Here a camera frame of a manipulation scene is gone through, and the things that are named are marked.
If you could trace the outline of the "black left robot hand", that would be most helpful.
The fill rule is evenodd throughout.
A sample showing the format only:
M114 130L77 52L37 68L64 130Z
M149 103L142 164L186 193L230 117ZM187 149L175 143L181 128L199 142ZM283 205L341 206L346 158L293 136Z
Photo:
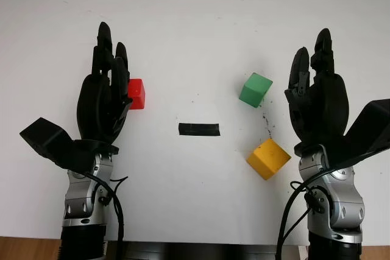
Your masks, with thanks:
M126 47L119 42L113 51L110 27L101 22L91 74L84 79L77 102L77 125L82 139L113 144L133 102L128 94L129 82Z

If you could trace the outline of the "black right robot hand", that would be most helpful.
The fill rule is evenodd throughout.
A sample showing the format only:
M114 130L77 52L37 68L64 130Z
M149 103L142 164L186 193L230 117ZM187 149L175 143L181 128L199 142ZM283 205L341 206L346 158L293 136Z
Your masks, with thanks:
M292 127L300 139L294 146L296 155L344 134L349 101L344 80L335 73L328 28L319 32L312 56L305 47L296 52L285 96Z

